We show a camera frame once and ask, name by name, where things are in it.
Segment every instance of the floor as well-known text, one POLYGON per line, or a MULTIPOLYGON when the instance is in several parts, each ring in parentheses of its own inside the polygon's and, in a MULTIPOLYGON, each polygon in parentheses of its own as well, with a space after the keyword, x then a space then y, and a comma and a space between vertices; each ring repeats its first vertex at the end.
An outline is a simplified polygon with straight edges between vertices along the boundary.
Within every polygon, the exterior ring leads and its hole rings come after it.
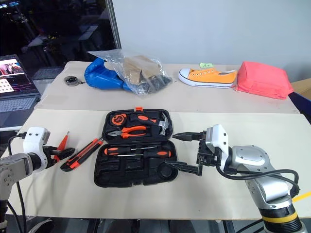
MULTIPOLYGON (((8 229, 7 232, 18 232, 16 223, 12 215, 7 215, 8 229)), ((36 217, 27 222, 28 230, 35 224, 47 219, 47 217, 36 217)), ((52 218, 54 221, 54 229, 51 233, 86 233, 88 228, 87 219, 77 218, 52 218)), ((97 233, 104 233, 110 223, 111 219, 101 219, 97 233)), ((302 219, 309 232, 311 231, 311 218, 302 219)), ((233 221, 235 231, 238 231, 247 224, 253 221, 233 221)), ((222 222, 207 221, 207 220, 191 220, 195 233, 225 233, 222 222)), ((244 233, 252 233, 263 226, 262 223, 251 227, 244 231, 244 233)), ((169 233, 169 226, 167 220, 140 220, 139 233, 169 233)), ((193 231, 183 231, 180 233, 193 233, 193 231)))

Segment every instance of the yellow stripe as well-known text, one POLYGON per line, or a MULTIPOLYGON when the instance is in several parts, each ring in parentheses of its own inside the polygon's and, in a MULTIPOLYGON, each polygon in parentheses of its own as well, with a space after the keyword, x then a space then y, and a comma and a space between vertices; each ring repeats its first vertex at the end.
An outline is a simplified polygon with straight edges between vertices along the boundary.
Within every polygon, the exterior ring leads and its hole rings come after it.
POLYGON ((289 215, 287 217, 265 217, 265 216, 262 216, 262 219, 264 221, 267 221, 267 222, 272 222, 272 223, 284 223, 284 222, 290 222, 292 220, 294 220, 295 218, 298 217, 298 214, 297 212, 293 213, 292 215, 289 215))
POLYGON ((298 197, 293 198, 293 202, 302 200, 302 199, 304 199, 304 198, 308 198, 308 197, 310 197, 310 196, 311 196, 311 192, 305 193, 305 194, 303 194, 303 195, 300 195, 300 196, 298 196, 298 197))

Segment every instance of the orange sneaker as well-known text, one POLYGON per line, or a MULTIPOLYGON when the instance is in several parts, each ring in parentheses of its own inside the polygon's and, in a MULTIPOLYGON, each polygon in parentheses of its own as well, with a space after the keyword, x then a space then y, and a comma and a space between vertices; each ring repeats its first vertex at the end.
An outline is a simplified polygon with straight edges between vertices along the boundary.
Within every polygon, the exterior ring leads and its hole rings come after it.
POLYGON ((221 72, 215 68, 201 70, 185 68, 179 71, 178 77, 180 81, 190 86, 230 88, 236 76, 236 70, 221 72))

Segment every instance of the hammer head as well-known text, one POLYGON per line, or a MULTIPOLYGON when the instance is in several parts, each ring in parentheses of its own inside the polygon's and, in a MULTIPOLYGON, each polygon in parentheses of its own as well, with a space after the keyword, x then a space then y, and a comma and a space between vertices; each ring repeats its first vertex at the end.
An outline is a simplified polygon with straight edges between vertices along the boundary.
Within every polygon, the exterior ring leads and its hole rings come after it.
POLYGON ((169 126, 169 120, 167 119, 166 115, 162 113, 164 120, 159 122, 159 126, 161 126, 162 131, 160 132, 160 135, 165 136, 165 131, 167 127, 169 126))

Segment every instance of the tool case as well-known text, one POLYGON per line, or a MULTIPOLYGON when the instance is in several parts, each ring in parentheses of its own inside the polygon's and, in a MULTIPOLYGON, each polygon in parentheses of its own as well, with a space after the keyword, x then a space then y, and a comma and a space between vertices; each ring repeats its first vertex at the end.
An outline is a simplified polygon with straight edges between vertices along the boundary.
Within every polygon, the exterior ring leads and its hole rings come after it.
POLYGON ((172 133, 172 120, 169 112, 163 109, 137 107, 135 110, 108 113, 102 132, 102 137, 108 144, 103 145, 97 155, 95 184, 100 187, 131 187, 174 180, 178 170, 165 163, 166 160, 177 161, 175 146, 168 140, 172 133), (167 128, 164 135, 161 135, 165 120, 167 128), (113 148, 126 148, 130 152, 118 154, 113 148), (168 153, 163 157, 157 155, 166 152, 168 153))

